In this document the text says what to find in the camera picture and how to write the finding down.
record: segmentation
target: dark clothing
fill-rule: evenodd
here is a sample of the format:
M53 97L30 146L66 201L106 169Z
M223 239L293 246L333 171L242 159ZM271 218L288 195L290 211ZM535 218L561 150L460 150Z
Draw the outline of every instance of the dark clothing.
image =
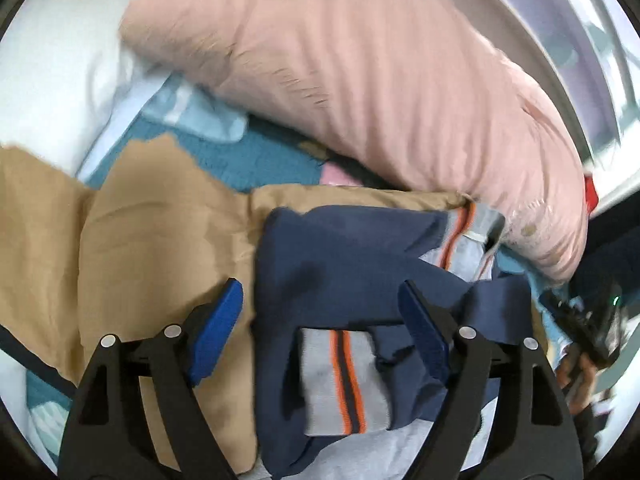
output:
M596 465L595 455L596 449L598 449L596 424L591 405L574 416L574 424L575 431L578 434L578 442L580 443L584 474L586 475Z
M604 213L591 218L587 230L584 258L600 247L614 242L640 225L640 191L635 192Z
M622 289L624 303L630 309L629 317L634 317L640 300L640 227L585 256L572 277L571 296L580 296L589 307L591 298L597 298L612 278Z
M349 221L354 214L357 222ZM392 428L434 420L446 395L426 370L398 311L398 289L412 280L432 304L451 309L488 339L532 335L530 289L522 276L477 284L418 258L438 247L441 212L318 208L300 216L276 209L256 256L255 420L265 467L274 478L301 472L340 437L305 435L299 329L361 330L375 341L392 402ZM490 381L485 402L497 395Z

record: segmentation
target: pink pillow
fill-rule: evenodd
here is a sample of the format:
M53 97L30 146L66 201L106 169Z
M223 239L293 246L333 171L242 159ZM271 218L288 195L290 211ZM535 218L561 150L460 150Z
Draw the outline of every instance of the pink pillow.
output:
M362 187L361 181L352 177L344 171L340 166L328 161L322 165L322 174L320 175L321 186L355 186Z
M578 154L539 85L450 0L133 0L141 54L397 184L498 208L557 280L586 239Z

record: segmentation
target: hand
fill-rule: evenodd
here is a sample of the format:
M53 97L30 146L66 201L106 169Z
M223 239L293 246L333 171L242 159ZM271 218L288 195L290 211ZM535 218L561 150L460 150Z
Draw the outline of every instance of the hand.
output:
M593 391L596 387L596 373L598 369L596 365L591 362L587 354L580 356L580 368L582 369L583 380L582 384L578 387L578 391L575 393L574 398L569 402L569 413L572 416L578 415L584 410L590 403ZM558 368L556 369L556 379L560 388L564 388L570 382L569 374L571 373L571 361L568 355L565 355Z

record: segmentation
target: beige blanket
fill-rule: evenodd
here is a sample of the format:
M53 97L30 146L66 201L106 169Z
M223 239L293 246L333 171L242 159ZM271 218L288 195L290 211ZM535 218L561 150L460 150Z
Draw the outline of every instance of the beige blanket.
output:
M100 191L18 149L0 149L0 324L77 383L101 336L155 335L182 322L233 276L244 309L196 397L236 472L252 468L254 251L278 206L449 209L455 193L266 186L235 193L197 168L169 136L130 142ZM150 382L146 416L162 462L175 466Z

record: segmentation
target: white pillow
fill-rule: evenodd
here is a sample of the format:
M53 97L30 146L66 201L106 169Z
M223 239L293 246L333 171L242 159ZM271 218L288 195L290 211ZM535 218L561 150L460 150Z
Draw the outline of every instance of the white pillow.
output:
M129 0L26 0L0 41L0 144L75 174L148 63L120 43Z

